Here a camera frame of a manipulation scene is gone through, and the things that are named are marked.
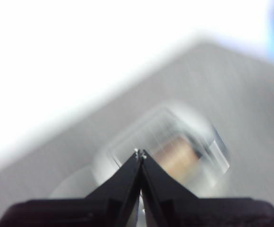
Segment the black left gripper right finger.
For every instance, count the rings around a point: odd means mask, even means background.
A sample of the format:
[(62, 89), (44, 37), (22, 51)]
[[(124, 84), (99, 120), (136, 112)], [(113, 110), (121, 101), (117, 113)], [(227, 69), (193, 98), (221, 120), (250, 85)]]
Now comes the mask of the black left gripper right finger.
[(199, 198), (141, 153), (146, 221), (158, 227), (274, 227), (274, 206), (251, 198)]

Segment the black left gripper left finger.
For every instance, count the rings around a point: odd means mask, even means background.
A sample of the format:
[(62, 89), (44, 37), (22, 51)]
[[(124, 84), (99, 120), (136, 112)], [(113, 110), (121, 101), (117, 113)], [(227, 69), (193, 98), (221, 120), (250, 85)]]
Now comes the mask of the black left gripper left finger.
[(106, 182), (78, 199), (30, 200), (10, 206), (1, 227), (124, 227), (139, 199), (141, 151)]

